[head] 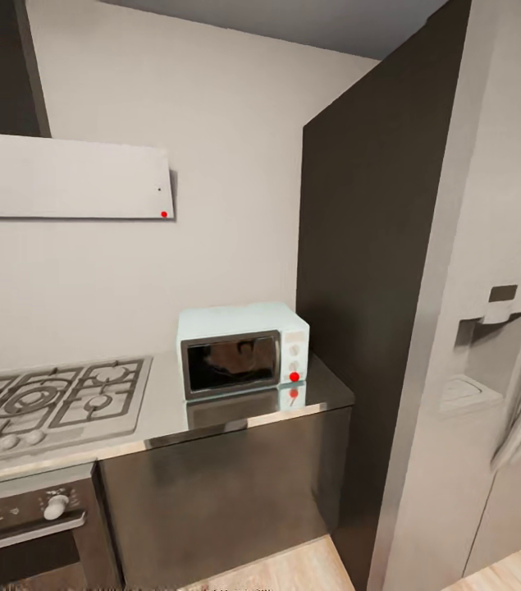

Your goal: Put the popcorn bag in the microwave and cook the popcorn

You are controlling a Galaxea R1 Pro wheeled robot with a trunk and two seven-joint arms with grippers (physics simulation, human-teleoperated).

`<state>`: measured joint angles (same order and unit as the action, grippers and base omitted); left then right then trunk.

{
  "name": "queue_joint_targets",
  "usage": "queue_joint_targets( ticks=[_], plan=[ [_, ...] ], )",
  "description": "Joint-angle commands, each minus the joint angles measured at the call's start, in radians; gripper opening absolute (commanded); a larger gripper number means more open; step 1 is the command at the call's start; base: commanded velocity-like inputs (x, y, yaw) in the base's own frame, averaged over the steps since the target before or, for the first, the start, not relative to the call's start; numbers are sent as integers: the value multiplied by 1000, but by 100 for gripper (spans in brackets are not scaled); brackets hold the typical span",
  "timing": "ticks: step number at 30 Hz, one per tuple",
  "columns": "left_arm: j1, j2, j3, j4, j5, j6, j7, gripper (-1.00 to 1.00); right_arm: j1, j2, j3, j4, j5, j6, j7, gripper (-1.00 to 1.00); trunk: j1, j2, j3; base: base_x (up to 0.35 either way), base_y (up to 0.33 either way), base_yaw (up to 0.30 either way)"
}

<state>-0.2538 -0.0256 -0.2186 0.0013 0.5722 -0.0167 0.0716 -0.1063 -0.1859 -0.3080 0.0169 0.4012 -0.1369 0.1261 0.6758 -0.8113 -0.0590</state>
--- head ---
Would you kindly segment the microwave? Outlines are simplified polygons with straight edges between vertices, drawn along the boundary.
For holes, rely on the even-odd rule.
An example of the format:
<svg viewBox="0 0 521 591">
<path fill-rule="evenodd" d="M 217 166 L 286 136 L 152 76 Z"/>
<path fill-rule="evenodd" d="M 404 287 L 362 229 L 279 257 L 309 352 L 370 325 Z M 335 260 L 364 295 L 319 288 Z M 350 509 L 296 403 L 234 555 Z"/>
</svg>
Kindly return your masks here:
<svg viewBox="0 0 521 591">
<path fill-rule="evenodd" d="M 309 324 L 286 304 L 175 312 L 183 401 L 305 380 Z"/>
</svg>

